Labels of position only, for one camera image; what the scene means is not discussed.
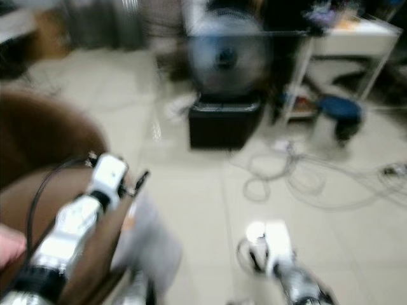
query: tiled floor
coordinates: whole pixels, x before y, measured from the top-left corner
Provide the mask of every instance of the tiled floor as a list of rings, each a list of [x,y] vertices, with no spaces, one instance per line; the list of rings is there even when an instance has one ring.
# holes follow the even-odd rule
[[[31,70],[40,90],[59,88],[68,103],[87,112],[106,133],[113,152],[133,172],[152,176],[147,188],[168,227],[184,248],[183,263],[166,304],[226,304],[251,297],[257,304],[283,305],[277,283],[247,276],[235,258],[237,242],[254,220],[284,219],[298,259],[336,294],[340,304],[404,304],[407,281],[407,200],[405,208],[383,198],[347,212],[325,212],[293,196],[284,180],[271,186],[270,198],[255,204],[242,192],[250,174],[244,166],[253,154],[267,151],[272,128],[260,126],[240,152],[190,151],[185,121],[171,123],[163,107],[189,90],[186,83],[159,85],[147,52],[77,51],[61,62]],[[304,134],[290,125],[296,139]],[[370,169],[406,161],[406,128],[377,112],[350,143],[341,166]],[[283,165],[274,155],[256,160],[266,173]],[[324,175],[319,202],[344,204],[370,193],[346,175],[313,168]]]

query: brown chair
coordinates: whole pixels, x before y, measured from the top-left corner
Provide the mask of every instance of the brown chair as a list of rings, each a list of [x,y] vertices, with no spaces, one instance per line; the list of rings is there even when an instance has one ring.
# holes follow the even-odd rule
[[[84,115],[61,101],[29,91],[0,91],[0,222],[25,232],[31,200],[53,166],[75,156],[107,151],[103,136]],[[91,169],[62,170],[47,185],[34,216],[36,244],[53,222],[59,208],[83,193]],[[86,244],[83,256],[69,279],[59,304],[100,304],[120,279],[109,267],[120,227],[131,204],[123,200],[107,214]],[[0,273],[3,293],[18,273],[23,254]]]

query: floor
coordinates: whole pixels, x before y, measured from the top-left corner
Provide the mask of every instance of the floor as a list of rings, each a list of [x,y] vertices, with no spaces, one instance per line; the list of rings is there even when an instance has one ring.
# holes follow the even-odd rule
[[[165,111],[169,102],[191,96],[190,85],[160,80],[146,51],[75,51],[61,61],[35,65],[31,76],[39,91],[56,93],[92,117],[111,150],[123,155],[134,173],[151,171],[146,187],[184,249],[166,304],[221,305],[245,297],[259,305],[285,304],[278,283],[246,275],[235,258],[246,227],[272,219],[285,220],[298,260],[333,289],[339,304],[404,304],[405,197],[406,207],[376,198],[360,209],[325,212],[304,204],[278,180],[270,184],[265,203],[249,201],[242,187],[251,174],[238,166],[269,151],[273,128],[262,123],[240,152],[191,151],[185,120],[168,120]],[[307,132],[303,125],[290,124],[288,134],[301,140]],[[348,151],[346,159],[333,163],[369,170],[406,161],[405,125],[367,111],[366,123]],[[283,159],[272,154],[256,159],[256,168],[264,173],[282,165]],[[314,170],[326,181],[319,203],[340,205],[371,196],[346,175]]]

